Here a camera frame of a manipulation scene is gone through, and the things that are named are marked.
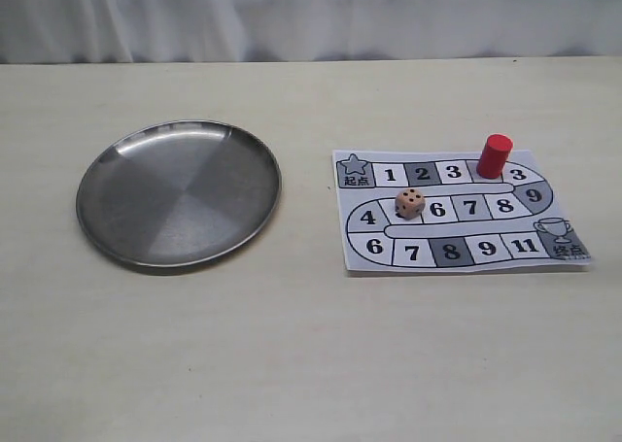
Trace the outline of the wooden die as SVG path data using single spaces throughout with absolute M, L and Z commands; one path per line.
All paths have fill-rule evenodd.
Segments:
M 395 198 L 396 214 L 405 220 L 419 217 L 426 207 L 424 194 L 413 187 L 403 188 Z

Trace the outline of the red cylinder game piece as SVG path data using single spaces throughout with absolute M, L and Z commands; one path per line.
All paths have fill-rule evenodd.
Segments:
M 513 149 L 513 141 L 503 134 L 490 135 L 476 165 L 477 174 L 485 179 L 498 178 Z

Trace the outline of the paper game board sheet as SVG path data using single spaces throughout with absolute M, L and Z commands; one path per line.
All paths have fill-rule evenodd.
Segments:
M 471 273 L 586 266 L 592 257 L 565 217 L 534 154 L 510 154 L 500 177 L 481 178 L 478 153 L 333 153 L 345 265 L 350 272 Z M 426 198 L 405 220 L 395 198 Z

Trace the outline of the round metal plate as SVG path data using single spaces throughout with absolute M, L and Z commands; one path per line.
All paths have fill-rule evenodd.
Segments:
M 257 237 L 276 212 L 282 172 L 251 132 L 208 119 L 135 131 L 108 146 L 77 189 L 91 245 L 131 269 L 191 270 Z

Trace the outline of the white backdrop curtain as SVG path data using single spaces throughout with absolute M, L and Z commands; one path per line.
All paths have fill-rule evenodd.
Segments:
M 621 0 L 1 0 L 5 63 L 620 52 Z

